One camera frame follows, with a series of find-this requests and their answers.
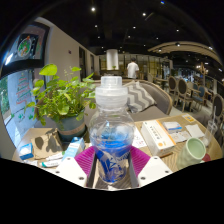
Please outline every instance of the card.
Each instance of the card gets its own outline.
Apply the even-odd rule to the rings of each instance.
[[[140,132],[137,128],[135,128],[134,140],[133,140],[132,145],[136,148],[141,148],[141,147],[147,146],[142,135],[140,134]]]
[[[195,121],[195,119],[192,116],[190,116],[189,114],[182,115],[182,117],[185,118],[190,123]]]

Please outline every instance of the potted plant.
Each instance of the potted plant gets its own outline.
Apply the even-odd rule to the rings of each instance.
[[[40,91],[44,86],[43,80],[38,80],[31,90],[38,103],[28,103],[24,108],[35,107],[33,119],[40,120],[43,126],[46,125],[45,118],[49,117],[56,123],[59,136],[62,142],[70,142],[73,137],[81,137],[86,132],[84,123],[85,107],[94,109],[95,103],[91,98],[95,98],[94,80],[91,79],[93,73],[80,82],[74,72],[81,70],[78,67],[70,67],[68,73],[64,70],[66,80],[60,80],[57,76],[57,66],[48,64],[44,66],[40,75],[52,76],[52,80],[46,84],[46,89]]]

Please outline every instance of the wall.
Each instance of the wall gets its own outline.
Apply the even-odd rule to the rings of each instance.
[[[44,18],[37,18],[36,22],[43,23],[50,27],[50,32],[47,40],[47,47],[45,52],[45,64],[56,64],[58,67],[57,75],[66,80],[64,76],[64,69],[69,71],[69,67],[79,67],[79,47],[83,48],[86,52],[86,71],[87,76],[90,75],[91,71],[91,60],[90,54],[92,52],[88,51],[85,47],[79,44],[76,40],[71,38],[53,23],[49,22]],[[94,67],[95,71],[99,73],[99,57],[94,56]]]

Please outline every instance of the green leaves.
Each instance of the green leaves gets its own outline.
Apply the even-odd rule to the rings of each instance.
[[[90,109],[95,109],[95,108],[96,108],[96,104],[93,103],[93,102],[91,102],[91,103],[89,104],[89,108],[90,108]]]
[[[83,116],[84,116],[84,112],[81,112],[81,113],[76,117],[76,120],[77,120],[77,121],[81,121],[82,118],[83,118]]]
[[[87,96],[86,98],[95,98],[95,91],[89,93],[89,96]]]
[[[69,111],[69,105],[59,104],[58,105],[58,113],[60,115],[66,115]]]
[[[26,106],[24,107],[24,113],[26,112],[26,109],[28,107],[35,107],[35,103],[34,102],[30,102],[30,103],[26,104]]]
[[[94,72],[92,74],[90,74],[89,76],[87,76],[86,78],[89,79],[94,75]]]
[[[35,82],[35,87],[41,88],[44,85],[44,80],[38,80]]]
[[[73,72],[77,72],[77,71],[80,71],[80,70],[82,70],[81,68],[78,68],[78,67],[73,67],[72,69],[71,69]]]
[[[57,73],[57,66],[54,64],[45,65],[39,72],[40,75],[51,76]]]
[[[33,94],[33,96],[36,96],[40,93],[40,87],[35,87],[31,90],[31,93]]]
[[[50,82],[47,83],[47,87],[50,87],[50,86],[54,86],[54,85],[57,85],[57,80],[51,80]]]
[[[67,94],[67,93],[64,93],[64,96],[68,99],[68,101],[71,101],[71,97]]]
[[[70,72],[64,70],[65,78],[67,79],[65,81],[60,80],[61,74],[56,75],[56,65],[48,64],[44,66],[39,74],[52,76],[52,80],[46,83],[47,88],[41,92],[40,89],[44,86],[44,80],[38,80],[35,83],[31,92],[39,101],[36,105],[34,102],[27,104],[24,112],[27,107],[36,108],[33,119],[37,118],[42,125],[45,125],[45,116],[60,124],[61,120],[67,117],[76,116],[77,120],[82,120],[85,107],[88,105],[89,108],[95,109],[96,104],[91,102],[90,99],[86,99],[95,98],[94,80],[91,79],[94,73],[80,82],[79,77],[75,76],[74,72],[80,71],[81,68],[72,68],[70,66],[70,70]]]

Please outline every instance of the green cup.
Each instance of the green cup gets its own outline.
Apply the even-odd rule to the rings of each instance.
[[[198,138],[189,138],[177,157],[178,170],[200,163],[205,154],[204,143]]]

